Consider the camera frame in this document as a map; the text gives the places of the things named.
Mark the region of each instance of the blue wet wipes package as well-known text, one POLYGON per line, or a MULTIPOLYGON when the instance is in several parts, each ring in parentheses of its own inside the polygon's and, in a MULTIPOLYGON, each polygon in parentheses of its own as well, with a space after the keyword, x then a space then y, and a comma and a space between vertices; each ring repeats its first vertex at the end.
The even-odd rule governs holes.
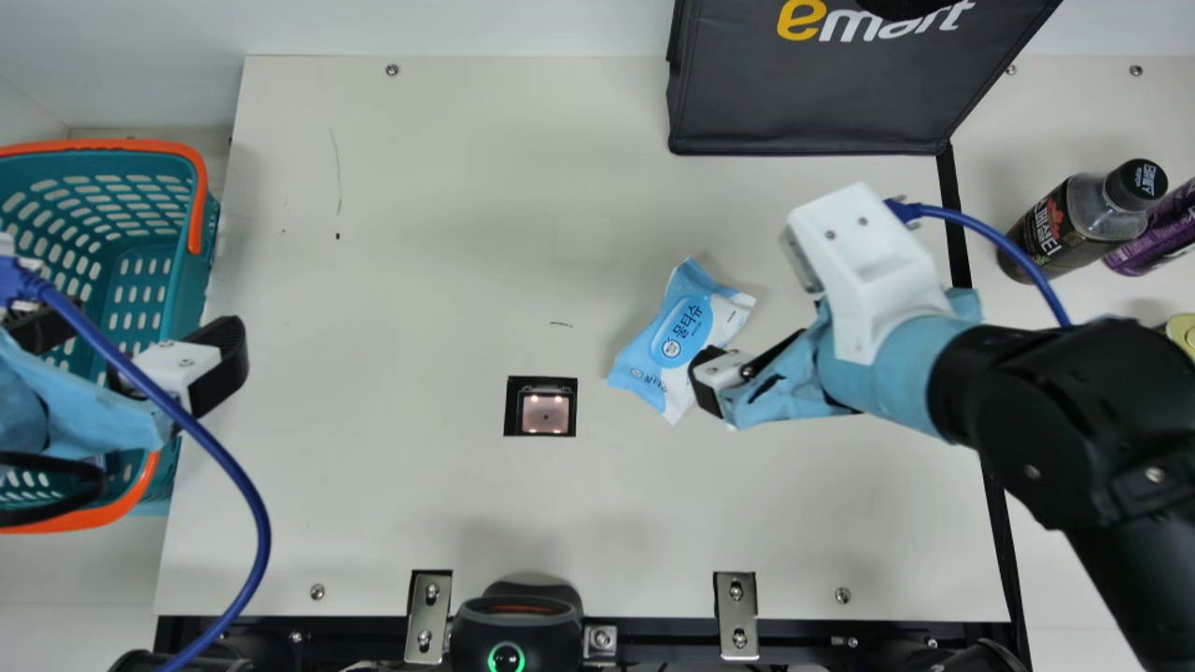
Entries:
POLYGON ((688 362, 706 346, 725 347, 755 298, 715 282, 692 258, 673 270, 660 314, 614 360, 607 383, 630 390, 670 424, 693 405, 688 362))

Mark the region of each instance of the bottle label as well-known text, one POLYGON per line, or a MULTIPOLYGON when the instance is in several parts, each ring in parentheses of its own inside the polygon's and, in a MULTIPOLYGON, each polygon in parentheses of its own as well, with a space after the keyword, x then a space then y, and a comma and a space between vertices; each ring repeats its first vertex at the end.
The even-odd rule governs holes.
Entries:
MULTIPOLYGON (((1009 231, 1009 238, 1029 253, 1047 277, 1058 277, 1087 265, 1116 246, 1091 240, 1074 230, 1066 204, 1068 182, 1064 182, 1038 201, 1009 231)), ((1019 268, 1013 273, 1019 277, 1027 276, 1019 268)))

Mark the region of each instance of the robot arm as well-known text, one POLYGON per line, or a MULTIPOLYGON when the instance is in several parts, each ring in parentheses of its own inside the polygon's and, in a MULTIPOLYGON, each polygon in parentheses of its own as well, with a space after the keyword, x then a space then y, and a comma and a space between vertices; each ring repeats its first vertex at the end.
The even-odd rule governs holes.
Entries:
POLYGON ((793 210, 782 246, 820 317, 760 358, 703 352, 701 408, 740 428, 862 411, 976 450, 1067 536, 1146 670, 1195 670, 1195 362, 1128 320, 978 324, 864 185, 793 210))

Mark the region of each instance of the black shopping bag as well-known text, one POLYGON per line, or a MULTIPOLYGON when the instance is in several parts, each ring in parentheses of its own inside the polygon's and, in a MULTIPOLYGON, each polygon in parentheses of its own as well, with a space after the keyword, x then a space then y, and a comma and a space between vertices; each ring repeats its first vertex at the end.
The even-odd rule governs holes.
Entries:
POLYGON ((853 0, 676 0, 668 146, 936 154, 1060 2, 962 0, 885 22, 853 0))

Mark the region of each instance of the white table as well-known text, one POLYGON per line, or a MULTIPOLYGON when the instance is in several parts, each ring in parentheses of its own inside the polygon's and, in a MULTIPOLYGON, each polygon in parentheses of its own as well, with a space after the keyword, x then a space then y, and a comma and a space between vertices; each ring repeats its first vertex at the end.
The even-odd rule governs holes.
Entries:
MULTIPOLYGON (((727 433, 693 411, 669 428, 605 386, 691 253, 760 299, 737 347, 808 324, 776 246, 788 210, 860 179, 937 202, 932 159, 673 157, 657 60, 404 60, 397 78, 387 62, 245 68, 209 312, 246 320, 253 371, 208 426, 275 524, 250 613, 403 613, 413 569, 452 568, 454 604, 531 569, 572 581, 594 615, 709 617, 710 574, 737 569, 758 573, 766 618, 1007 618, 969 451, 865 417, 727 433), (581 379, 576 439, 502 438, 522 374, 581 379)), ((956 138, 966 209, 1007 226, 1066 175, 1135 154, 1195 173, 1195 102, 1171 91, 1195 66, 1148 60, 1130 79, 1128 63, 1019 63, 956 138), (1173 106, 1142 124, 1162 91, 1173 106)), ((919 238, 946 281, 942 228, 919 238)), ((1044 326, 1040 299, 970 248, 992 322, 1044 326)), ((1087 269, 1059 289, 1086 319, 1190 273, 1087 269)), ((1105 628, 1065 540, 1012 509, 1027 610, 1105 628), (1068 598, 1085 612, 1048 613, 1068 598)), ((191 447, 157 611, 219 612, 251 552, 244 505, 191 447)))

